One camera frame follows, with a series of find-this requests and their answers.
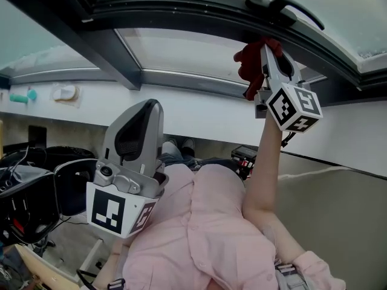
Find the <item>jeans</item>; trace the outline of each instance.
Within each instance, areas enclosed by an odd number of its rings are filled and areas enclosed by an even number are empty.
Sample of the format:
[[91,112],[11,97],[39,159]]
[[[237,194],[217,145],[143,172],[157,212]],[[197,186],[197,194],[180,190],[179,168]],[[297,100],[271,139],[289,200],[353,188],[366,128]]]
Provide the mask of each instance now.
[[206,164],[219,164],[230,169],[233,172],[238,170],[238,166],[230,159],[196,159],[186,153],[181,153],[179,148],[173,145],[171,142],[165,142],[163,144],[163,150],[159,159],[165,163],[165,166],[171,166],[173,164],[185,164],[190,170],[199,170]]

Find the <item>wooden board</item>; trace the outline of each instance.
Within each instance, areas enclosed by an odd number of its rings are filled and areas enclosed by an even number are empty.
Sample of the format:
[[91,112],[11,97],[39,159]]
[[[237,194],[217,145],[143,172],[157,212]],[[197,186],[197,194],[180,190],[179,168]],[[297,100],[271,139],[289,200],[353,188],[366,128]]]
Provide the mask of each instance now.
[[[85,261],[83,261],[82,265],[79,268],[81,271],[92,272],[90,270],[91,266],[93,265],[93,263],[97,263],[97,258],[99,257],[99,254],[100,254],[99,253],[99,249],[102,246],[102,244],[103,244],[103,240],[102,239],[99,239],[94,244],[93,248],[89,252],[89,254],[86,257]],[[80,283],[80,278],[78,277],[78,275],[75,275],[74,279],[77,281],[77,283]]]
[[16,249],[30,272],[39,276],[42,282],[52,290],[80,289],[74,277],[49,264],[26,246],[17,245]]

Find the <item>pink shirt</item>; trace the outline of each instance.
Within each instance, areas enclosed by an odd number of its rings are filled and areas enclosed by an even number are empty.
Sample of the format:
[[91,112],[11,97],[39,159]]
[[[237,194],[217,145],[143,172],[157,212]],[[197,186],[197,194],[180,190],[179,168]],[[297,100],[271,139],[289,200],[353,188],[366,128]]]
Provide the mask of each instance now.
[[[169,183],[151,224],[129,249],[123,268],[126,287],[206,290],[214,279],[224,289],[277,290],[276,250],[242,216],[242,181],[213,164],[196,174],[183,164],[166,167],[165,172]],[[311,251],[293,264],[317,289],[345,289]]]

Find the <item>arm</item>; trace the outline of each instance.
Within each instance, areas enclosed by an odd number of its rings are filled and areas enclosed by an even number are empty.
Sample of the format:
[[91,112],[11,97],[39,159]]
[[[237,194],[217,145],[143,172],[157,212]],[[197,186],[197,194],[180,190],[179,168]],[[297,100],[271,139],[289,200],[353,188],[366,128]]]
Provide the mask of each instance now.
[[38,276],[34,276],[30,284],[24,290],[34,290],[36,285],[40,285],[41,280]]
[[281,141],[282,132],[268,111],[254,171],[247,181],[242,212],[244,218],[260,231],[270,227],[279,258],[283,263],[291,263],[305,251],[274,213]]

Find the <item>shoe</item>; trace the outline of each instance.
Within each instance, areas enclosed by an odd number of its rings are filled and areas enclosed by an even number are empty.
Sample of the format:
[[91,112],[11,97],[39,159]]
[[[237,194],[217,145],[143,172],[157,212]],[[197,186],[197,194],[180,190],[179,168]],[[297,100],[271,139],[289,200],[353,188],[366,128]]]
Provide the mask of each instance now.
[[186,138],[183,142],[183,144],[181,145],[181,149],[183,148],[190,148],[192,150],[195,150],[195,141],[193,138]]
[[175,138],[170,138],[167,140],[167,142],[170,142],[177,147],[177,140]]

